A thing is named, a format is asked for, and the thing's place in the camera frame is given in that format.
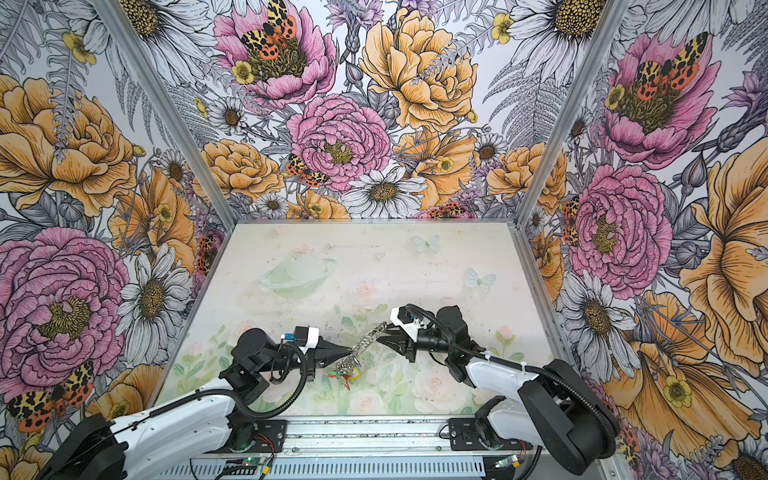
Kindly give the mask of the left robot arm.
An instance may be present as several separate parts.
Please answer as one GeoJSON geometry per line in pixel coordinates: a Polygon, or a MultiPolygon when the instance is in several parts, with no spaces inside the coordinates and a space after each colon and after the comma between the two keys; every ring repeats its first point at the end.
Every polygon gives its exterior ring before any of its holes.
{"type": "Polygon", "coordinates": [[[285,412],[316,371],[348,355],[351,348],[324,340],[314,327],[297,327],[275,342],[260,328],[243,333],[231,362],[193,392],[153,408],[108,420],[83,420],[38,473],[40,479],[150,479],[186,460],[224,447],[249,423],[285,412]],[[299,373],[282,404],[258,412],[253,404],[271,379],[299,373]]]}

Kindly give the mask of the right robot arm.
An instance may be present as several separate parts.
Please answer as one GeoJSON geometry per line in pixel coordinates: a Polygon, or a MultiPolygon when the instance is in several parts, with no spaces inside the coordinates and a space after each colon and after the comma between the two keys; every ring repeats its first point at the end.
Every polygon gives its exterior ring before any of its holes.
{"type": "Polygon", "coordinates": [[[570,364],[532,366],[491,353],[470,336],[457,306],[396,308],[377,341],[409,362],[427,352],[458,383],[492,393],[473,419],[450,421],[456,450],[532,448],[534,457],[547,451],[574,475],[617,451],[616,416],[570,364]]]}

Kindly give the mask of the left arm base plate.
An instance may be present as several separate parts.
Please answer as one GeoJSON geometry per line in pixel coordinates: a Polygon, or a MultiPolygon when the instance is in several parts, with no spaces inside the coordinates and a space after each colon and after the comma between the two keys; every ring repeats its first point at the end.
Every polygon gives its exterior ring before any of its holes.
{"type": "Polygon", "coordinates": [[[280,453],[287,436],[286,420],[258,420],[237,425],[216,450],[219,454],[280,453]]]}

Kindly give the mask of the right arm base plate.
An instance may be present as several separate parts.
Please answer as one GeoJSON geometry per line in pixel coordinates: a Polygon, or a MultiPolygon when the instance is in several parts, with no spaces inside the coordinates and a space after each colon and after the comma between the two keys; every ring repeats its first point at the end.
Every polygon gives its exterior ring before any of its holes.
{"type": "Polygon", "coordinates": [[[535,449],[527,442],[517,439],[502,439],[481,419],[469,417],[449,418],[447,439],[452,451],[520,451],[535,449]]]}

